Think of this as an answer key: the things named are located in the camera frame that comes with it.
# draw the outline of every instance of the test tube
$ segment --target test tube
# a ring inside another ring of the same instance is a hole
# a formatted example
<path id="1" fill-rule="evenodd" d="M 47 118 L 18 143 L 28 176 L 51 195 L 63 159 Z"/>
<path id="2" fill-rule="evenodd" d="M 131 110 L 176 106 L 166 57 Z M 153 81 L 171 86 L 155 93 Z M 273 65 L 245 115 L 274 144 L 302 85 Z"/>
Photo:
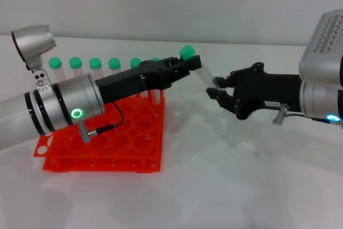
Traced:
<path id="1" fill-rule="evenodd" d="M 157 57 L 154 57 L 151 59 L 151 61 L 159 61 L 160 59 Z M 160 90 L 151 90 L 151 100 L 152 100 L 152 104 L 154 105 L 158 105 L 161 102 L 161 98 L 160 98 Z"/>
<path id="2" fill-rule="evenodd" d="M 136 68 L 137 66 L 139 66 L 140 63 L 141 63 L 140 58 L 135 57 L 135 58 L 131 59 L 131 62 L 130 62 L 131 68 L 132 69 Z M 139 95 L 141 98 L 146 98 L 148 96 L 148 92 L 142 91 Z"/>
<path id="3" fill-rule="evenodd" d="M 117 59 L 117 58 L 111 58 L 109 61 L 108 61 L 108 66 L 109 68 L 112 70 L 112 74 L 115 75 L 119 72 L 121 72 L 121 63 L 120 63 L 120 60 Z"/>
<path id="4" fill-rule="evenodd" d="M 193 56 L 195 56 L 195 49 L 191 45 L 184 46 L 180 50 L 180 56 L 182 59 L 187 60 Z M 207 88 L 216 88 L 213 80 L 214 77 L 208 70 L 208 68 L 202 63 L 202 67 L 195 70 L 195 73 L 201 78 L 201 80 L 205 83 Z"/>
<path id="5" fill-rule="evenodd" d="M 94 80 L 99 80 L 103 77 L 101 66 L 100 58 L 94 57 L 90 60 L 90 67 L 92 69 Z"/>
<path id="6" fill-rule="evenodd" d="M 49 60 L 49 66 L 53 69 L 57 82 L 62 82 L 65 80 L 64 71 L 62 68 L 62 61 L 58 57 L 52 57 Z"/>
<path id="7" fill-rule="evenodd" d="M 75 77 L 84 75 L 84 71 L 82 69 L 82 61 L 80 57 L 75 56 L 69 59 L 69 65 L 73 69 Z"/>

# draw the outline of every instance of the green test tube cap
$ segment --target green test tube cap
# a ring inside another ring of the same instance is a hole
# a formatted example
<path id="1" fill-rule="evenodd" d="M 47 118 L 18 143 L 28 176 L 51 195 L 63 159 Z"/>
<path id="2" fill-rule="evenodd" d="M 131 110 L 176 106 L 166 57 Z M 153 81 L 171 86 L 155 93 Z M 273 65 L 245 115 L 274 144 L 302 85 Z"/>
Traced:
<path id="1" fill-rule="evenodd" d="M 182 59 L 187 60 L 195 55 L 195 49 L 191 45 L 186 45 L 180 50 L 180 56 Z"/>
<path id="2" fill-rule="evenodd" d="M 101 60 L 100 58 L 94 57 L 90 60 L 90 67 L 93 70 L 97 70 L 101 68 Z"/>
<path id="3" fill-rule="evenodd" d="M 108 66 L 110 67 L 110 69 L 112 70 L 118 70 L 120 69 L 120 67 L 122 66 L 122 64 L 120 63 L 120 60 L 117 58 L 111 58 L 108 61 Z"/>
<path id="4" fill-rule="evenodd" d="M 73 69 L 79 69 L 82 67 L 82 61 L 80 57 L 72 57 L 71 59 L 69 59 L 69 64 L 70 67 Z"/>
<path id="5" fill-rule="evenodd" d="M 52 57 L 49 59 L 49 66 L 53 70 L 57 70 L 62 67 L 62 61 L 58 57 Z"/>
<path id="6" fill-rule="evenodd" d="M 131 62 L 130 62 L 131 68 L 137 67 L 140 63 L 141 63 L 140 58 L 135 57 L 135 58 L 131 59 Z"/>

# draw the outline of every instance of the blue led light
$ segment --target blue led light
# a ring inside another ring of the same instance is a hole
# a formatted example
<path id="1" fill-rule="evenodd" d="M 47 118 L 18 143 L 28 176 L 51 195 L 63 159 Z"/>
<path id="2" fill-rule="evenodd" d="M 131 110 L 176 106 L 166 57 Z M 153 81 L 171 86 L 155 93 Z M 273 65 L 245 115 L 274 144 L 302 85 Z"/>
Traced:
<path id="1" fill-rule="evenodd" d="M 338 121 L 341 120 L 341 118 L 339 118 L 339 117 L 337 117 L 337 116 L 335 116 L 335 115 L 327 115 L 326 118 L 327 118 L 328 120 L 334 121 L 334 122 L 338 122 Z"/>

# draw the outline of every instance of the green led ring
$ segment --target green led ring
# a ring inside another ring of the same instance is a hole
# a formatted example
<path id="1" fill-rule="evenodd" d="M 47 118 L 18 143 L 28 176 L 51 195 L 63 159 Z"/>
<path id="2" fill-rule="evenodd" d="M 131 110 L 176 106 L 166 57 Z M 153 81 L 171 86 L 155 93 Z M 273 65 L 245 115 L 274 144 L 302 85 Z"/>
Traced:
<path id="1" fill-rule="evenodd" d="M 84 114 L 84 112 L 80 108 L 75 108 L 70 113 L 71 117 L 75 118 L 75 119 L 80 118 L 83 114 Z"/>

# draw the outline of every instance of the white wall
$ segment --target white wall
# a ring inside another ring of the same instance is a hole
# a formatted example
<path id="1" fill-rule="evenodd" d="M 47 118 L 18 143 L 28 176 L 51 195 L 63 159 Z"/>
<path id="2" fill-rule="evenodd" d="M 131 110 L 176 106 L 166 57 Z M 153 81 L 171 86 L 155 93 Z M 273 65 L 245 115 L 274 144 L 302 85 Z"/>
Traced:
<path id="1" fill-rule="evenodd" d="M 56 36 L 304 45 L 343 0 L 0 0 L 0 34 L 50 24 Z"/>

